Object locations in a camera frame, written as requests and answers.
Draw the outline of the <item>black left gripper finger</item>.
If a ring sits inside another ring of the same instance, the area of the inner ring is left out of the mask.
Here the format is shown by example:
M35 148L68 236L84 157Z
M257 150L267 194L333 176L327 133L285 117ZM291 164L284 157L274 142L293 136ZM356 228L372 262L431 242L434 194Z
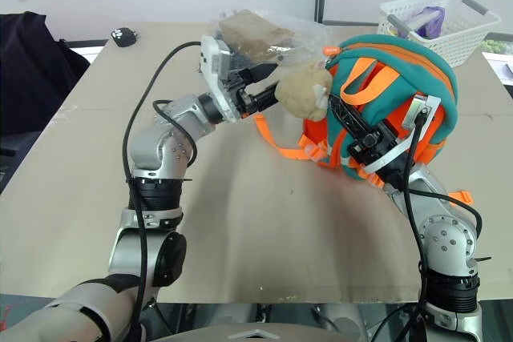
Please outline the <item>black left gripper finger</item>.
M275 82L256 95L249 95L248 113L262 112L277 104L278 101L275 96L277 85L278 83Z
M269 77L277 68L274 62L261 62L240 71L244 83L257 83Z

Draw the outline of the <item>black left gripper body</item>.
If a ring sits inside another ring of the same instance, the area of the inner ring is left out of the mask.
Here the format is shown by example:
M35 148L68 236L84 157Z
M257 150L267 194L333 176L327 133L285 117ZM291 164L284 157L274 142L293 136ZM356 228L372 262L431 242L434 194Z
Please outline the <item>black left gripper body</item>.
M234 99L236 108L242 116L249 116L259 111L257 97L246 91L246 87L255 82L258 82L255 69L243 69L234 74Z

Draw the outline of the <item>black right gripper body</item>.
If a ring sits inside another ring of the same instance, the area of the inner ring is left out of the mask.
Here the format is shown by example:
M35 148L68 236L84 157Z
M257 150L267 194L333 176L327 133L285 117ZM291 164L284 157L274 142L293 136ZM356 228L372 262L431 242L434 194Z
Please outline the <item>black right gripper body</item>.
M349 154L357 163L366 166L398 144L398 131L388 120L382 120L373 127L358 128L350 135L353 139L347 147Z

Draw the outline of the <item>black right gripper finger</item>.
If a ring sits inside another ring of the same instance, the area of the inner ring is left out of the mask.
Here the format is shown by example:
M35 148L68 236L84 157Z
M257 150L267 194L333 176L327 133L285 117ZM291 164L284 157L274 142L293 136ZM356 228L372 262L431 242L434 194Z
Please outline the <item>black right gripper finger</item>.
M355 107L343 102L340 97L329 95L329 109L354 139L364 139L369 135L379 138L379 131L372 128Z

